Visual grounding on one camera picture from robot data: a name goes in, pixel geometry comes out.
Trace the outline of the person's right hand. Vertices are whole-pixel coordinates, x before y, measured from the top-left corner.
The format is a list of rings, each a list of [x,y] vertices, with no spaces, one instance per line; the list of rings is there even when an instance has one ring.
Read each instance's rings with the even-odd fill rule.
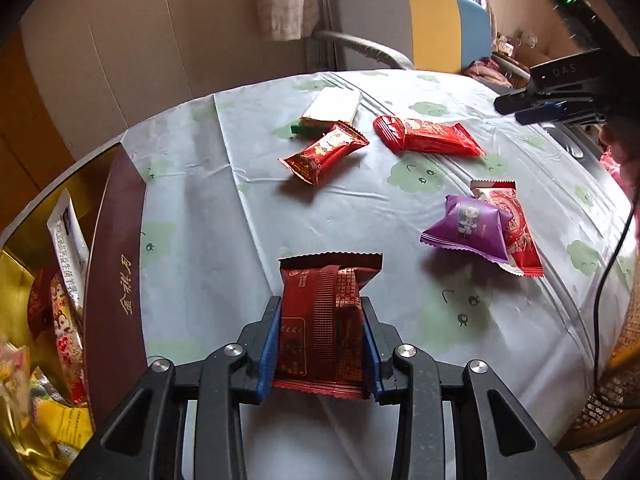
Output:
[[[602,126],[599,141],[611,152],[620,165],[620,177],[625,182],[629,197],[639,197],[639,122],[612,116]]]

